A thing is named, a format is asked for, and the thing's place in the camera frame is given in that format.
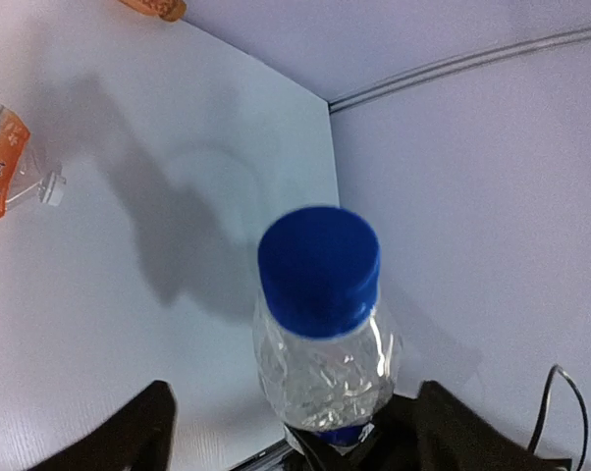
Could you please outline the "clear bottle blue label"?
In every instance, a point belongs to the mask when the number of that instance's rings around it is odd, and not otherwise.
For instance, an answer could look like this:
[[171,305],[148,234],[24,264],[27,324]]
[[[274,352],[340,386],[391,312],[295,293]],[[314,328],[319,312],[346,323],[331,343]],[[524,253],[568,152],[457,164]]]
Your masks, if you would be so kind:
[[280,326],[259,295],[252,331],[260,388],[283,424],[338,447],[366,437],[394,393],[402,357],[384,302],[348,334],[308,339]]

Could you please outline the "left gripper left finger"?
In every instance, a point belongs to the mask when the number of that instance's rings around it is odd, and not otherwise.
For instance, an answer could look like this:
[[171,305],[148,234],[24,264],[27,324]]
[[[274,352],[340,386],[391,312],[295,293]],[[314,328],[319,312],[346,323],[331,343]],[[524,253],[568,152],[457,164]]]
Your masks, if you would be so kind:
[[89,435],[32,469],[166,471],[176,417],[177,403],[170,385],[154,381]]

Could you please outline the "blue bottle cap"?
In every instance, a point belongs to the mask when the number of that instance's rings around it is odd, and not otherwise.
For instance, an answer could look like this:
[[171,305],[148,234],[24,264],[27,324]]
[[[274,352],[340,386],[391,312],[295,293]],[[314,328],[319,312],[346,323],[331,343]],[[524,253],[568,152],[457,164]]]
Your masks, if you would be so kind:
[[262,236],[257,264],[271,315],[302,338],[345,336],[378,300],[378,237],[343,208],[310,206],[282,216]]

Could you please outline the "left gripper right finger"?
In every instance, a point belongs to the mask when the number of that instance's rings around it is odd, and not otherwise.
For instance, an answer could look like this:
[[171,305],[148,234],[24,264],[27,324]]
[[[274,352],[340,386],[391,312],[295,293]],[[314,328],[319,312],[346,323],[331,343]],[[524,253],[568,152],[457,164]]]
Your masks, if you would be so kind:
[[568,470],[568,458],[547,459],[516,444],[436,381],[424,382],[413,419],[422,470]]

